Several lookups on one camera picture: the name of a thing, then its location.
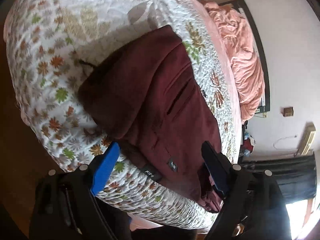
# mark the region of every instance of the white bedspread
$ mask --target white bedspread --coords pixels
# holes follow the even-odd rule
[[[228,91],[230,77],[224,77],[204,20],[190,0],[17,0],[10,13],[7,57],[17,102],[63,170],[89,163],[110,143],[77,101],[77,89],[92,71],[78,60],[98,65],[129,41],[167,24],[183,39],[218,121],[223,154],[237,159],[233,114],[239,113],[230,103],[237,95]],[[203,232],[216,217],[153,182],[123,155],[99,197],[134,215]]]

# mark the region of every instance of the pink blanket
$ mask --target pink blanket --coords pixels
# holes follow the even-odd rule
[[[253,33],[248,21],[228,6],[206,2],[204,7],[217,26],[239,93],[241,121],[250,119],[259,106],[265,83],[258,55],[253,49]]]

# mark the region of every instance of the black headboard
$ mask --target black headboard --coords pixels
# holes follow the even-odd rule
[[[256,27],[256,24],[254,23],[251,12],[250,12],[250,10],[244,0],[232,0],[232,1],[225,2],[225,3],[220,3],[219,5],[221,6],[221,5],[226,5],[226,4],[232,4],[233,8],[235,10],[237,10],[242,15],[245,14],[245,17],[247,18],[247,20],[250,24],[250,27],[251,27],[251,30],[252,30],[252,33],[253,33],[253,36],[255,39],[255,45],[256,45],[255,49],[257,50],[257,53],[259,54],[259,57],[260,57],[261,66],[262,66],[263,75],[264,75],[264,82],[266,85],[264,95],[261,99],[260,106],[256,110],[256,113],[268,112],[268,111],[270,111],[269,76],[268,76],[266,56],[264,55],[264,50],[263,50],[263,46],[261,43],[258,29]]]

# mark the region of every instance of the curtain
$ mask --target curtain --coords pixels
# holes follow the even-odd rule
[[[286,204],[316,195],[316,161],[314,155],[268,161],[243,161],[243,168],[253,172],[271,170]]]

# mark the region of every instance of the clothing label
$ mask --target clothing label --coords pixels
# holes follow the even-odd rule
[[[173,162],[172,159],[169,159],[169,162],[167,164],[169,165],[171,170],[173,170],[174,172],[178,172],[178,166]]]
[[[154,181],[158,181],[162,178],[162,175],[160,172],[151,164],[144,165],[140,171],[142,171],[144,174],[146,174],[148,177],[150,177]]]

